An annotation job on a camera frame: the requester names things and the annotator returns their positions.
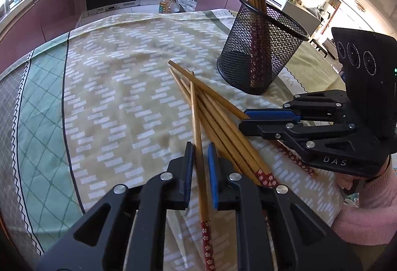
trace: patterned tablecloth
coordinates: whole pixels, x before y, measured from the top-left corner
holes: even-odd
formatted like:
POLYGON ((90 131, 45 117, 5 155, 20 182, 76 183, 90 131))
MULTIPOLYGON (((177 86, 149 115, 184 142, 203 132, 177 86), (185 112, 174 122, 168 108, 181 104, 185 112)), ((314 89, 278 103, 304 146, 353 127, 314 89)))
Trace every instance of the patterned tablecloth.
MULTIPOLYGON (((227 85, 216 59, 234 17, 227 10, 120 14, 42 45, 1 75, 0 209, 31 266, 115 184, 145 183, 182 156, 193 136, 191 111, 168 60, 242 110, 344 89, 307 42, 264 95, 227 85)), ((268 142, 251 141, 276 178, 331 225, 343 202, 334 174, 310 177, 268 142)), ((210 214, 216 267, 236 270, 234 213, 210 214)), ((206 269, 195 175, 188 209, 167 213, 165 233, 164 270, 206 269)))

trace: person's hand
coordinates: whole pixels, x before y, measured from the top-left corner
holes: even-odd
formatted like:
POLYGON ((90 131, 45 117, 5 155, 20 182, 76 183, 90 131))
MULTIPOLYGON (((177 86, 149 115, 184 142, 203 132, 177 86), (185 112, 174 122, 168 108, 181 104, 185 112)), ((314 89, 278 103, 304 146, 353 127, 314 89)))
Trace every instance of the person's hand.
MULTIPOLYGON (((389 163, 389 157, 386 159, 384 165, 382 166, 382 168, 380 169, 380 171, 378 172, 378 174, 376 176, 380 176, 381 174, 383 174, 385 172, 385 170, 388 167, 388 163, 389 163)), ((336 174, 336 183, 342 189, 350 190, 350 188, 353 186, 354 179, 366 180, 368 178, 356 177, 356 176, 339 174, 339 173, 336 174)))

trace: mesh cup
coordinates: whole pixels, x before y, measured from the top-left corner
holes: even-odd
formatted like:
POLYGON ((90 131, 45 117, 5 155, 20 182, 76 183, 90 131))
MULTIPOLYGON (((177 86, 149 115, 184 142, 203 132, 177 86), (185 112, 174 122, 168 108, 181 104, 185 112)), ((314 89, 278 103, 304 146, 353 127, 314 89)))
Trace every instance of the mesh cup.
POLYGON ((240 0, 241 7, 216 61, 231 86, 263 94, 303 40, 306 30, 284 12, 267 4, 267 15, 240 0))

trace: silver screw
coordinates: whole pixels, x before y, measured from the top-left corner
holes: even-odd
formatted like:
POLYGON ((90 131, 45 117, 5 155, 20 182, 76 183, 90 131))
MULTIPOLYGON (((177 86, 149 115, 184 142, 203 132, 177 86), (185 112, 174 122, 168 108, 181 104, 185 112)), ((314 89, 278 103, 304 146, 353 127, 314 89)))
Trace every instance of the silver screw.
POLYGON ((286 185, 278 185, 275 188, 275 191, 279 194, 286 194, 288 192, 288 187, 286 185))
POLYGON ((313 141, 307 141, 307 142, 306 142, 306 146, 307 146, 308 148, 314 148, 315 145, 316 145, 316 144, 315 144, 313 141))
POLYGON ((122 194, 126 191, 127 187, 124 185, 117 185, 116 187, 113 188, 113 192, 115 194, 122 194))
POLYGON ((161 180, 170 180, 170 179, 172 179, 172 173, 170 173, 170 172, 168 172, 168 171, 166 171, 166 172, 163 172, 161 175, 160 175, 160 179, 161 180))
POLYGON ((239 181, 241 179, 241 175, 239 173, 237 173, 237 172, 232 172, 229 175, 229 179, 232 180, 232 181, 239 181))

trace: pink sleeve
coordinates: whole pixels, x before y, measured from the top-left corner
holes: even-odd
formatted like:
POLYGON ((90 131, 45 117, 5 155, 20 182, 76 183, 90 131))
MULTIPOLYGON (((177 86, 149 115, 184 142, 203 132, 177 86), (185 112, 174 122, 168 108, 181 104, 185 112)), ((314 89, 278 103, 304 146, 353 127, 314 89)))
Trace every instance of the pink sleeve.
POLYGON ((360 208, 344 204, 332 229, 346 242, 387 244, 397 230, 397 177, 392 165, 364 186, 360 208))

